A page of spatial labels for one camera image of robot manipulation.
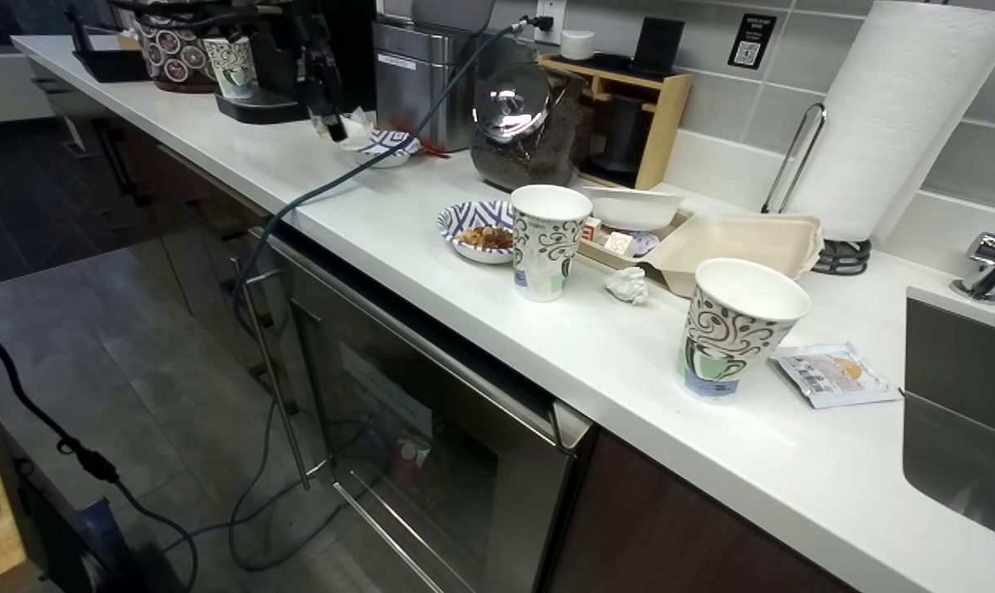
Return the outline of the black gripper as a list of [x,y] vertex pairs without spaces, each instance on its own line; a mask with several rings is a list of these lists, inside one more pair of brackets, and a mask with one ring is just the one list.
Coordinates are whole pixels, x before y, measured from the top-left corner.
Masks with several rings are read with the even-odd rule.
[[342,74],[321,2],[270,2],[275,58],[264,67],[270,86],[321,115],[342,134]]

